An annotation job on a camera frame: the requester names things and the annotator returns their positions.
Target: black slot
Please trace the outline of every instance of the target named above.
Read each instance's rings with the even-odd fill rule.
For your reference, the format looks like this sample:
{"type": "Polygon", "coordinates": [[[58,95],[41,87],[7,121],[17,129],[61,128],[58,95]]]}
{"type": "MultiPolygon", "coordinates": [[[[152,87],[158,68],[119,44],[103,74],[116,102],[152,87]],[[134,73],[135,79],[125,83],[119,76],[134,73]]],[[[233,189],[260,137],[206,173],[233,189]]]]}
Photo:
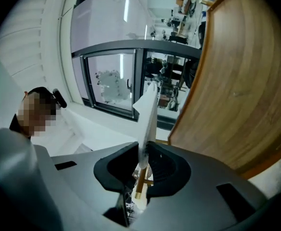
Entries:
{"type": "Polygon", "coordinates": [[[147,144],[149,164],[153,173],[154,185],[147,190],[147,199],[172,196],[188,182],[191,170],[182,157],[164,149],[155,142],[147,144]]]}
{"type": "Polygon", "coordinates": [[[129,226],[129,221],[126,212],[125,200],[123,194],[120,194],[115,207],[110,208],[103,214],[104,217],[124,226],[129,226]]]}
{"type": "Polygon", "coordinates": [[[227,183],[216,187],[222,195],[238,222],[251,216],[255,209],[242,197],[231,184],[227,183]]]}
{"type": "Polygon", "coordinates": [[[68,167],[72,167],[77,165],[77,163],[73,162],[73,161],[69,161],[69,162],[65,162],[65,163],[61,163],[61,164],[55,164],[54,166],[56,167],[57,170],[62,170],[68,167]]]}

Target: black opening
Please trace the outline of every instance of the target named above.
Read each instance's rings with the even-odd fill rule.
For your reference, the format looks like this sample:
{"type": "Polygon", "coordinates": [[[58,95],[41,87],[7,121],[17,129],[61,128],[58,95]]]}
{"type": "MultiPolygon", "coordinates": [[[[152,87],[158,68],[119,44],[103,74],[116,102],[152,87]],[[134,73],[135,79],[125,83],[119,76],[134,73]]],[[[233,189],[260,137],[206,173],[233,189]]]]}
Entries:
{"type": "Polygon", "coordinates": [[[242,197],[242,195],[231,184],[224,184],[216,187],[222,195],[230,210],[238,222],[251,216],[255,209],[242,197]]]}
{"type": "Polygon", "coordinates": [[[56,167],[57,170],[62,170],[68,167],[72,167],[77,165],[77,163],[73,162],[73,161],[69,161],[69,162],[65,162],[65,163],[61,163],[61,164],[55,164],[54,166],[56,167]]]}
{"type": "Polygon", "coordinates": [[[138,164],[138,143],[134,142],[121,150],[101,158],[96,162],[93,173],[108,191],[124,193],[133,189],[136,182],[132,177],[138,164]]]}
{"type": "Polygon", "coordinates": [[[154,184],[147,190],[147,199],[151,197],[172,196],[188,182],[191,169],[187,161],[162,148],[154,142],[147,145],[149,164],[154,184]]]}
{"type": "Polygon", "coordinates": [[[120,194],[116,206],[106,211],[103,216],[124,227],[129,226],[123,194],[120,194]]]}

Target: metal frame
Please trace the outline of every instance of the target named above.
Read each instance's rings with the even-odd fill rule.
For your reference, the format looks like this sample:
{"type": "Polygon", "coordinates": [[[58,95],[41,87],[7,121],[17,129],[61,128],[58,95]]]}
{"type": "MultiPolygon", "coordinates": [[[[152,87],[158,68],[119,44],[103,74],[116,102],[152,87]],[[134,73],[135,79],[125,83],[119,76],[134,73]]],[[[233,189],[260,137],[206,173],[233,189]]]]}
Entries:
{"type": "Polygon", "coordinates": [[[103,55],[114,55],[114,54],[133,54],[133,66],[135,65],[135,57],[134,57],[134,51],[133,50],[108,50],[108,51],[101,51],[101,52],[93,52],[93,53],[88,53],[85,55],[80,56],[80,64],[81,64],[81,70],[84,78],[84,82],[86,85],[86,91],[88,94],[89,100],[86,100],[83,98],[83,101],[86,105],[90,104],[92,108],[99,109],[101,111],[105,112],[110,112],[111,114],[116,114],[119,116],[122,116],[124,118],[136,120],[138,119],[138,116],[134,115],[134,109],[132,107],[132,110],[124,110],[121,108],[117,108],[111,105],[106,105],[103,103],[99,103],[96,101],[95,96],[94,96],[94,91],[92,88],[91,84],[91,78],[90,78],[90,72],[89,72],[89,66],[88,66],[88,61],[87,58],[90,57],[96,57],[96,56],[103,56],[103,55]]]}
{"type": "MultiPolygon", "coordinates": [[[[110,55],[110,54],[133,54],[133,81],[132,81],[132,105],[137,102],[143,95],[144,88],[144,59],[147,57],[147,52],[158,52],[169,54],[173,56],[183,57],[187,59],[197,58],[201,56],[201,50],[173,42],[159,41],[159,40],[120,40],[102,43],[72,53],[72,57],[79,57],[81,62],[81,69],[86,85],[86,90],[89,99],[83,98],[86,106],[101,110],[103,112],[137,121],[139,113],[132,108],[132,111],[120,109],[111,105],[98,103],[95,100],[93,88],[91,85],[89,66],[87,62],[88,57],[110,55]]],[[[166,130],[171,130],[176,122],[176,119],[158,115],[158,127],[166,130]]]]}
{"type": "Polygon", "coordinates": [[[108,50],[126,50],[126,49],[147,49],[169,55],[176,55],[183,58],[200,58],[201,50],[191,46],[161,41],[161,40],[146,40],[146,39],[128,39],[102,44],[93,45],[72,53],[72,58],[88,53],[108,51],[108,50]]]}

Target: white paper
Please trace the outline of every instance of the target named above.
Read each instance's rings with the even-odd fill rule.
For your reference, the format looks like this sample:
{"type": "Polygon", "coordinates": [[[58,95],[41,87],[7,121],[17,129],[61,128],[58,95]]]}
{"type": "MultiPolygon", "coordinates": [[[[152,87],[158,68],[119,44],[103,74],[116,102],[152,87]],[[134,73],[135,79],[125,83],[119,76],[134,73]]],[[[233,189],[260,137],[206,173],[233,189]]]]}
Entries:
{"type": "Polygon", "coordinates": [[[133,108],[139,112],[137,123],[138,128],[138,163],[144,169],[148,166],[148,154],[146,144],[148,141],[154,141],[157,127],[157,83],[153,81],[146,93],[133,105],[133,108]]]}

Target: ceiling light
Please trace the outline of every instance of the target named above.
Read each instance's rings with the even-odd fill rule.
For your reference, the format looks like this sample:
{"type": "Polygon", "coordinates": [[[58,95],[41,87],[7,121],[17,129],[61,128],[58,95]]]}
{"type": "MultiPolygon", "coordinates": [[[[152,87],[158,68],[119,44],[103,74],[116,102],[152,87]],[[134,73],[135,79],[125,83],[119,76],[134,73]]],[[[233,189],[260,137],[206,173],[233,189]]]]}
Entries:
{"type": "Polygon", "coordinates": [[[124,6],[124,20],[127,22],[127,15],[129,13],[129,4],[130,0],[125,0],[125,6],[124,6]]]}
{"type": "Polygon", "coordinates": [[[123,54],[120,54],[120,79],[123,79],[123,54]]]}
{"type": "Polygon", "coordinates": [[[145,39],[147,38],[147,29],[148,29],[148,26],[146,25],[146,30],[145,30],[145,39]]]}

